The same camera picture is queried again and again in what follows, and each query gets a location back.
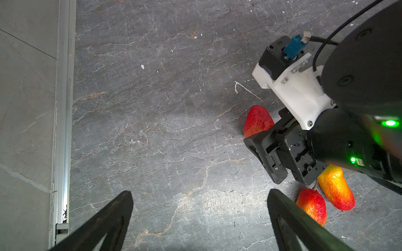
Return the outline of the red orange fake mango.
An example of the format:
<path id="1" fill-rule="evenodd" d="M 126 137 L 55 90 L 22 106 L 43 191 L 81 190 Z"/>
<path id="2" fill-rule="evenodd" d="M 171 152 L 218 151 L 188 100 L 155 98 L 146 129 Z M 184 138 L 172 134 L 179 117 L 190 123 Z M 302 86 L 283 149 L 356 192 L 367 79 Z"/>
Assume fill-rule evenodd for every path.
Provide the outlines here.
<path id="1" fill-rule="evenodd" d="M 332 205 L 341 210 L 349 211 L 355 207 L 355 198 L 349 188 L 341 167 L 329 165 L 317 178 L 324 195 Z"/>

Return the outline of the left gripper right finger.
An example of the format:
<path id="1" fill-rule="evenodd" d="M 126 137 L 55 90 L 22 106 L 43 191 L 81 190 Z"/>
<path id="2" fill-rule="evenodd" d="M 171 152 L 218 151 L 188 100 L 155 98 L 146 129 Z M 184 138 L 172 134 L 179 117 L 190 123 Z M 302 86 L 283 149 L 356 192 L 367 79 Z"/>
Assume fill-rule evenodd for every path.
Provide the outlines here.
<path id="1" fill-rule="evenodd" d="M 267 206 L 280 251 L 301 251 L 300 243 L 303 243 L 309 251 L 352 250 L 314 221 L 280 190 L 270 190 Z"/>

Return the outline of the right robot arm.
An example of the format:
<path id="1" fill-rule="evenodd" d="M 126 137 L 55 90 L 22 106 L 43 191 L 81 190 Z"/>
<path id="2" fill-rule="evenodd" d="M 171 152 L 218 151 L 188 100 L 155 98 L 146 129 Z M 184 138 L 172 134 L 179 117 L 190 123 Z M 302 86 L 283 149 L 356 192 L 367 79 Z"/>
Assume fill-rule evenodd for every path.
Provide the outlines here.
<path id="1" fill-rule="evenodd" d="M 341 42 L 324 65 L 305 52 L 309 33 L 271 43 L 252 73 L 284 104 L 270 129 L 245 138 L 270 178 L 305 185 L 329 165 L 402 192 L 402 3 L 384 8 Z"/>

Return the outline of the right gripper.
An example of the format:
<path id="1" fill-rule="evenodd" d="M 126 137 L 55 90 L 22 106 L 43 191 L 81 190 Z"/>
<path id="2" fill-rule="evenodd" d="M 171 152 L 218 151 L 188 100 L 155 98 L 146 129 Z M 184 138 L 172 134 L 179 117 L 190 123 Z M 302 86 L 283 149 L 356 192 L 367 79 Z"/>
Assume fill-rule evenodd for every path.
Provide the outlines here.
<path id="1" fill-rule="evenodd" d="M 246 147 L 258 158 L 274 183 L 280 184 L 290 170 L 301 184 L 311 185 L 328 167 L 317 160 L 308 144 L 307 131 L 287 108 L 279 111 L 281 119 L 269 130 L 244 139 Z"/>

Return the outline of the red yellow fake mango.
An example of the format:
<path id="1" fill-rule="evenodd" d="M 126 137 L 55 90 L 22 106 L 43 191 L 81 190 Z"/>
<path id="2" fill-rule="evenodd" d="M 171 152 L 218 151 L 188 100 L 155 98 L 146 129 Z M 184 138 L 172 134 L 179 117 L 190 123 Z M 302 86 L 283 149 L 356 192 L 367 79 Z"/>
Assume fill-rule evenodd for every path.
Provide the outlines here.
<path id="1" fill-rule="evenodd" d="M 301 190 L 296 204 L 318 224 L 324 226 L 327 221 L 327 207 L 318 191 L 309 188 Z"/>

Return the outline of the red fake pear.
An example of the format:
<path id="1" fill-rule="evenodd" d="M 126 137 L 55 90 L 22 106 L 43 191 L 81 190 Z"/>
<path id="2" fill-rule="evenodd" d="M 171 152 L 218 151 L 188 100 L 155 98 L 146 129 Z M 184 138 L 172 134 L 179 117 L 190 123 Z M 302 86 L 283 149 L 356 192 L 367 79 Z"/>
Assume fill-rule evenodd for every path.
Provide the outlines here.
<path id="1" fill-rule="evenodd" d="M 248 138 L 261 131 L 268 131 L 275 125 L 270 113 L 263 106 L 253 106 L 244 125 L 244 136 Z"/>

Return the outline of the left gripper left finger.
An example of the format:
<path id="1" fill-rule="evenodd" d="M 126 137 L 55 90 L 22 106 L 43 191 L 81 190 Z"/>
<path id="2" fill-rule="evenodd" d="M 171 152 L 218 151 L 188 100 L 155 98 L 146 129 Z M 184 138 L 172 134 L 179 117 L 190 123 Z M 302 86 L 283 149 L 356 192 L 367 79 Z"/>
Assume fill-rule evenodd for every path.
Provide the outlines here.
<path id="1" fill-rule="evenodd" d="M 92 251 L 102 241 L 101 251 L 122 249 L 134 202 L 130 191 L 123 191 L 80 228 L 53 247 L 52 251 Z"/>

